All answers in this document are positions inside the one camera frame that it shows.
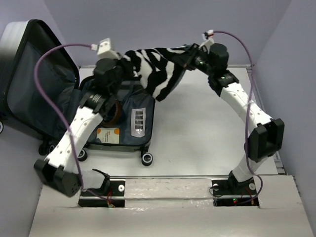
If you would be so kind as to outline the dark blue cup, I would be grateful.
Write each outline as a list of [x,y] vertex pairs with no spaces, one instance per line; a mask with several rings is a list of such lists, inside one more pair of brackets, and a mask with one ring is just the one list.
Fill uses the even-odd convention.
[[121,116],[121,110],[111,110],[106,119],[104,120],[104,126],[109,127],[115,125]]

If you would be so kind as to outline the brown leather belt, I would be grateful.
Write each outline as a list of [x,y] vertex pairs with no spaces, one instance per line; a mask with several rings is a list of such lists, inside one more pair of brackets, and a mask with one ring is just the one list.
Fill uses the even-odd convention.
[[122,105],[119,100],[115,101],[115,104],[109,110],[103,120],[103,127],[110,127],[118,123],[122,113]]

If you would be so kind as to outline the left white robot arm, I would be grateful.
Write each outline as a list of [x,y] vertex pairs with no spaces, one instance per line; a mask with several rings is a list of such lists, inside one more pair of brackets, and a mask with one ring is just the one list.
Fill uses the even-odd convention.
[[86,92],[72,122],[68,122],[56,105],[41,91],[66,127],[63,137],[45,159],[37,160],[34,169],[44,185],[73,197],[79,190],[95,196],[110,187],[110,176],[98,169],[81,170],[79,153],[95,128],[117,104],[117,93],[124,80],[133,77],[133,67],[125,58],[97,61],[92,88]]

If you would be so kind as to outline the white orange card packet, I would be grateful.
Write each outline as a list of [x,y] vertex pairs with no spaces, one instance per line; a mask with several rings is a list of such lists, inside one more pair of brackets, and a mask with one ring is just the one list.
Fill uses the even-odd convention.
[[119,144],[119,136],[120,136],[120,129],[117,127],[113,127],[113,128],[101,127],[97,129],[96,138],[101,143]]

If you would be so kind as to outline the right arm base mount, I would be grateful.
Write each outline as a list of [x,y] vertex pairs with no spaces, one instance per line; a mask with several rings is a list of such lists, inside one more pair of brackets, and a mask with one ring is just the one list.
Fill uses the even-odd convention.
[[228,187],[226,179],[215,179],[211,181],[209,192],[215,207],[260,206],[254,179],[235,188]]

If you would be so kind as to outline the zebra striped cloth bag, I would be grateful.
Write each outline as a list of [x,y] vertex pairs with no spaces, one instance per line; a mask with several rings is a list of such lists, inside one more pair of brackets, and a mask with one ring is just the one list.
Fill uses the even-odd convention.
[[176,60],[187,56],[190,45],[127,51],[121,62],[155,100],[164,100],[179,84],[186,69]]

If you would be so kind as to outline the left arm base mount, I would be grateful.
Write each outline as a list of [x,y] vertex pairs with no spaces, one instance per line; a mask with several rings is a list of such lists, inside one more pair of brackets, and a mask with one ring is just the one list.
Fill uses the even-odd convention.
[[125,180],[112,179],[105,193],[96,197],[89,192],[81,192],[78,206],[91,208],[123,208],[125,207]]

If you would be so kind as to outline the clear blue pin package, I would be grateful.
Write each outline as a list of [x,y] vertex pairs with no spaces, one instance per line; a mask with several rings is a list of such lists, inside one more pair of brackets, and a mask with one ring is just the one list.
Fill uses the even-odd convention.
[[131,110],[131,136],[141,138],[145,136],[146,108]]

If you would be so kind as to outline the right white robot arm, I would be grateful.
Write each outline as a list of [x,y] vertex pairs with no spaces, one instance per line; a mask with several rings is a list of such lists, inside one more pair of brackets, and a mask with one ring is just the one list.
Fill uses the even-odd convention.
[[215,43],[207,48],[194,43],[186,46],[185,52],[185,67],[205,73],[211,89],[245,124],[245,154],[223,185],[231,193],[238,194],[258,168],[281,149],[285,124],[250,99],[238,78],[227,68],[229,54],[224,45]]

